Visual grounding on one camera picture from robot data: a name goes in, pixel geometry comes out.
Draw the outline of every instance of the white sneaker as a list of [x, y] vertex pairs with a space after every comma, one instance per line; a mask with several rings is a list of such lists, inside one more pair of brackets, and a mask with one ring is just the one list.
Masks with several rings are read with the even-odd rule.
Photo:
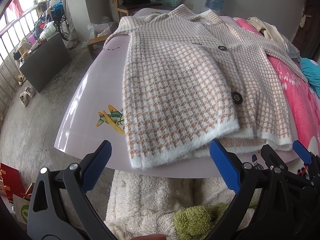
[[21, 94], [20, 94], [20, 101], [21, 101], [21, 104], [26, 107], [28, 105], [28, 94], [27, 92], [23, 91]]
[[25, 91], [31, 98], [35, 95], [35, 90], [31, 86], [27, 86]]

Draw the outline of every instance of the blue gripper pad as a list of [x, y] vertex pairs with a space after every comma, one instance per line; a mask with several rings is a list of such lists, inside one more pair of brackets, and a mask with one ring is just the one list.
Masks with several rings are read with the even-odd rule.
[[217, 166], [228, 189], [231, 189], [236, 194], [238, 194], [241, 187], [240, 175], [236, 167], [232, 164], [228, 156], [225, 154], [225, 152], [227, 152], [225, 148], [220, 144], [218, 140], [213, 140], [210, 143], [209, 151], [210, 156]]
[[96, 185], [103, 169], [111, 157], [112, 147], [109, 141], [104, 141], [96, 150], [95, 157], [91, 160], [90, 164], [86, 167], [82, 174], [82, 191], [86, 194], [87, 191], [93, 190]]
[[310, 152], [301, 144], [299, 141], [294, 141], [292, 144], [292, 149], [296, 154], [302, 159], [305, 164], [311, 164], [311, 154]]

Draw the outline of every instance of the button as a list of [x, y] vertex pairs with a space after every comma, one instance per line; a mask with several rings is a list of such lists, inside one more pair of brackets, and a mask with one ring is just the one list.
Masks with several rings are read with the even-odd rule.
[[239, 105], [242, 103], [242, 96], [238, 92], [231, 93], [232, 100], [235, 104]]
[[225, 50], [227, 50], [227, 47], [225, 47], [225, 46], [218, 46], [218, 49], [220, 49], [220, 50], [222, 50], [222, 51], [225, 51]]

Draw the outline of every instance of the pink blanket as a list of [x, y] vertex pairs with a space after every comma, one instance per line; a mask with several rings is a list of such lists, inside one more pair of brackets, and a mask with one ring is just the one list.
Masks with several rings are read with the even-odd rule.
[[[261, 35], [253, 26], [244, 19], [235, 19], [244, 29]], [[309, 150], [318, 154], [320, 148], [320, 100], [317, 94], [294, 74], [283, 62], [268, 56], [275, 69], [282, 88], [292, 110], [297, 127], [299, 141]]]

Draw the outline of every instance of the houndstooth cardigan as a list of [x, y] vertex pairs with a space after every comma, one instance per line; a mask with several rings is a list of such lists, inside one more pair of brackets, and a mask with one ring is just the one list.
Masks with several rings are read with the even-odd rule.
[[307, 80], [279, 44], [184, 5], [169, 14], [123, 17], [106, 43], [124, 34], [131, 37], [123, 108], [132, 167], [197, 156], [191, 154], [197, 149], [208, 156], [205, 145], [214, 138], [234, 152], [266, 143], [290, 148], [287, 103], [267, 54]]

